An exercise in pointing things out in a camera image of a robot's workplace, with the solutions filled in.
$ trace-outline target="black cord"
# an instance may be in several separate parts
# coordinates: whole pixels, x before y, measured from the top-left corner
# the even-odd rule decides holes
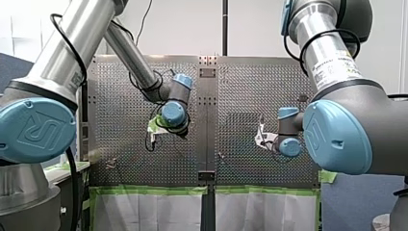
[[[289,46],[288,46],[288,35],[285,35],[285,36],[284,36],[283,43],[284,43],[285,50],[286,50],[286,52],[288,53],[288,55],[291,56],[294,60],[296,60],[296,61],[298,61],[298,62],[300,63],[300,67],[302,68],[303,73],[307,76],[307,75],[308,75],[308,74],[307,74],[307,70],[306,70],[306,67],[304,66],[305,63],[303,62],[303,57],[304,57],[304,55],[306,54],[307,48],[308,48],[308,47],[312,44],[312,42],[314,42],[316,39],[319,39],[319,38],[321,38],[321,37],[323,37],[323,36],[326,36],[327,34],[336,33],[336,32],[337,32],[337,33],[345,33],[345,34],[348,34],[348,35],[350,35],[351,37],[354,38],[354,40],[355,40],[355,42],[356,42],[356,44],[357,44],[357,49],[356,49],[356,52],[355,52],[354,55],[353,55],[353,59],[356,59],[357,56],[360,54],[360,50],[361,50],[361,42],[360,42],[360,39],[356,36],[356,34],[354,34],[354,33],[351,32],[351,31],[345,30],[345,29],[340,29],[340,28],[339,28],[339,29],[329,30],[329,31],[325,31],[325,32],[320,32],[320,33],[314,35],[313,37],[311,37],[311,38],[305,43],[305,45],[303,46],[303,48],[302,48],[302,50],[301,50],[301,52],[300,52],[300,56],[299,56],[299,57],[296,57],[296,56],[291,52],[291,50],[289,49]]]
[[[309,46],[312,44],[312,42],[314,42],[316,39],[319,39],[319,38],[321,38],[321,37],[323,37],[323,36],[326,36],[327,34],[336,33],[336,32],[337,32],[337,33],[345,33],[345,34],[348,34],[348,35],[350,35],[351,37],[354,38],[354,40],[355,40],[355,42],[356,42],[356,44],[357,44],[357,49],[356,49],[356,52],[355,52],[354,55],[353,55],[353,59],[356,59],[357,56],[360,54],[361,42],[360,42],[360,39],[356,36],[356,34],[354,34],[353,32],[348,31],[348,30],[345,30],[345,29],[340,29],[340,28],[334,29],[334,30],[330,30],[330,31],[320,32],[320,33],[314,35],[313,37],[311,37],[311,38],[305,43],[305,45],[304,45],[303,48],[302,48],[302,51],[300,52],[299,59],[302,60],[302,62],[300,62],[300,67],[302,68],[303,73],[305,73],[306,76],[307,76],[307,70],[306,70],[306,67],[305,67],[305,65],[304,65],[305,63],[303,62],[303,57],[304,57],[304,55],[306,54],[307,48],[309,48]]]
[[[388,97],[390,99],[408,98],[408,94],[390,94]]]
[[[120,28],[122,31],[126,32],[126,33],[130,36],[130,39],[131,39],[132,41],[135,41],[135,37],[133,37],[132,32],[130,32],[128,29],[126,29],[125,27],[123,27],[122,25],[118,24],[117,22],[115,22],[115,21],[113,21],[113,20],[112,20],[112,23],[113,23],[116,27]]]
[[[144,14],[143,20],[141,21],[140,31],[139,31],[139,34],[138,34],[138,38],[136,39],[136,46],[139,45],[139,38],[140,38],[141,33],[143,32],[143,28],[144,28],[144,20],[146,20],[147,15],[150,12],[150,8],[152,7],[152,3],[153,3],[153,0],[150,0],[149,6],[147,7],[147,11]]]
[[[71,220],[71,231],[76,231],[79,215],[79,181],[77,175],[77,169],[75,165],[75,157],[72,153],[71,147],[66,150],[66,158],[69,162],[69,170],[71,172],[72,179],[72,220]]]
[[[291,52],[291,50],[289,49],[289,46],[288,46],[288,36],[284,36],[284,37],[283,37],[283,45],[285,46],[286,53],[288,53],[288,55],[291,56],[292,59],[294,59],[294,60],[296,60],[296,61],[298,61],[298,62],[301,62],[301,60],[300,60],[298,57],[296,57],[296,56]]]
[[[81,56],[79,55],[78,51],[75,49],[74,45],[72,44],[72,42],[69,40],[69,38],[66,36],[65,32],[63,31],[63,29],[60,27],[60,25],[58,24],[58,22],[55,20],[55,18],[63,18],[62,15],[57,14],[57,13],[51,13],[50,15],[50,19],[52,24],[54,25],[55,29],[57,29],[57,31],[60,33],[60,35],[63,37],[63,39],[65,40],[66,44],[69,46],[69,48],[71,49],[72,53],[75,56],[75,60],[76,62],[78,62],[78,65],[81,67],[81,72],[83,75],[83,80],[80,86],[83,86],[87,80],[88,80],[88,74],[87,74],[87,67],[85,66],[84,61],[82,60]]]

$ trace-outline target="perforated metal panel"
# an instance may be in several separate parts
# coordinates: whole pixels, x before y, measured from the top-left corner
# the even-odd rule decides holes
[[[307,104],[299,103],[299,95],[312,97],[298,63],[220,58],[218,71],[217,183],[317,188],[318,168],[305,148],[291,160],[254,145],[260,115],[265,118],[265,131],[276,133],[279,108],[304,108]]]
[[[139,91],[132,87],[118,58],[98,57],[90,68],[88,104],[89,158],[93,160],[90,181],[94,186],[196,186],[198,167],[203,169],[202,165],[207,164],[204,169],[214,169],[213,161],[203,162],[212,160],[202,157],[206,154],[217,158],[218,185],[298,189],[319,186],[318,168],[306,150],[288,162],[254,142],[260,115],[265,117],[266,131],[276,132],[278,109],[304,108],[307,104],[298,102],[299,95],[312,96],[309,81],[297,63],[289,59],[219,57],[217,64],[211,66],[217,70],[217,81],[202,81],[205,76],[199,77],[203,64],[198,57],[150,57],[148,61],[160,72],[172,68],[194,79],[188,140],[168,135],[159,140],[157,151],[147,152],[145,131],[154,106],[143,101]],[[213,134],[200,136],[199,141],[198,132]],[[208,139],[211,136],[215,143]],[[214,149],[206,148],[210,144],[216,147],[214,153]]]
[[[148,59],[153,69],[171,79],[170,69],[197,76],[197,58]],[[134,184],[154,186],[197,185],[195,156],[195,101],[191,92],[190,133],[183,141],[173,135],[158,140],[156,151],[145,149],[147,122],[155,109],[142,99],[129,82],[128,72],[116,57],[98,57],[89,81],[89,123],[94,141],[89,149],[96,156],[91,183],[97,186]]]

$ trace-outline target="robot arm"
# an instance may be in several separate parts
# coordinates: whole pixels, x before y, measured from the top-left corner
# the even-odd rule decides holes
[[[283,35],[303,50],[299,59],[316,93],[298,129],[304,130],[313,160],[347,174],[406,175],[408,102],[389,99],[378,83],[363,76],[351,55],[355,37],[359,42],[369,37],[370,1],[288,1],[284,12]],[[354,36],[327,33],[336,29]],[[296,127],[281,125],[280,130]]]
[[[10,82],[0,98],[0,160],[36,164],[65,152],[75,137],[76,91],[85,83],[84,69],[104,36],[137,78],[145,98],[166,103],[161,112],[166,129],[174,128],[180,136],[187,133],[191,78],[179,74],[170,83],[161,82],[112,23],[126,4],[127,0],[72,1],[60,27],[82,61],[54,33],[28,76]]]
[[[153,71],[129,35],[120,28],[118,19],[111,22],[106,41],[111,45],[128,70],[137,78],[137,86],[145,99],[159,103],[162,107],[160,121],[171,133],[181,137],[187,135],[189,116],[188,101],[192,86],[191,78],[176,74],[171,82],[164,82],[161,74]]]

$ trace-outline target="light blue joint cover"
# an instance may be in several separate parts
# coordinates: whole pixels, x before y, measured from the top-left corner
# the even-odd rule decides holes
[[[323,169],[351,175],[370,169],[369,137],[357,118],[342,105],[329,100],[312,103],[303,117],[303,129],[307,149]]]
[[[299,114],[298,108],[280,108],[278,112],[278,119],[285,119]]]
[[[186,120],[187,115],[180,103],[169,101],[162,109],[162,118],[171,127],[177,127]]]
[[[286,0],[283,5],[282,22],[281,22],[281,36],[288,34],[289,17],[291,16],[293,0]]]
[[[174,81],[186,86],[188,89],[191,90],[192,87],[192,78],[185,74],[176,74],[174,76]]]
[[[302,152],[302,147],[298,139],[287,138],[279,144],[279,151],[286,157],[294,158],[300,155]]]
[[[75,138],[72,112],[47,98],[15,101],[0,109],[0,159],[37,164],[63,154]]]

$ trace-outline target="label sticker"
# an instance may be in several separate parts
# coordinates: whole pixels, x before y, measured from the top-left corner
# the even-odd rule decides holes
[[[347,55],[330,58],[316,64],[312,73],[318,90],[338,82],[363,78],[357,64]]]

